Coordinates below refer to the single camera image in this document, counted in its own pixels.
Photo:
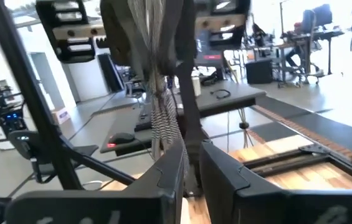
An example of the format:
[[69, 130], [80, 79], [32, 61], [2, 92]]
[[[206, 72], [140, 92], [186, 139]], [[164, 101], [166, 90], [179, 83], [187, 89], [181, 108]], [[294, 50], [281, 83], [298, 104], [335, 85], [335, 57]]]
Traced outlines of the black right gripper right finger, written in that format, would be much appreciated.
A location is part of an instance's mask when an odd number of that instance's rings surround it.
[[209, 142], [199, 155], [201, 183], [212, 223], [352, 223], [352, 190], [288, 190], [272, 174], [324, 161], [318, 146], [240, 162]]

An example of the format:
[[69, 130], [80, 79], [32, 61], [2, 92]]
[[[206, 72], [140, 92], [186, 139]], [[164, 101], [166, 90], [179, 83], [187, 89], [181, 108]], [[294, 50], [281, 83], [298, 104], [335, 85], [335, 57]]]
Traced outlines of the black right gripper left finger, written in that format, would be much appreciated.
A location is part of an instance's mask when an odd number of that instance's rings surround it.
[[160, 159], [124, 190], [28, 192], [7, 207], [6, 223], [179, 223], [183, 177], [183, 143], [175, 141]]

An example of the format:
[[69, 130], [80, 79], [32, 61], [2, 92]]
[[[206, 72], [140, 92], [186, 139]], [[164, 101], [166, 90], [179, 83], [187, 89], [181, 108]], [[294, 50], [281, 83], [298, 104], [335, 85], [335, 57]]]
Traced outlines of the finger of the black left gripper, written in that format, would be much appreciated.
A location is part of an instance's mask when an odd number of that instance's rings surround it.
[[172, 75], [176, 63], [193, 63], [196, 56], [195, 5], [193, 0], [164, 2], [159, 38], [159, 71]]
[[100, 12], [107, 44], [117, 65], [130, 66], [137, 75], [152, 71], [148, 48], [126, 0], [101, 0]]

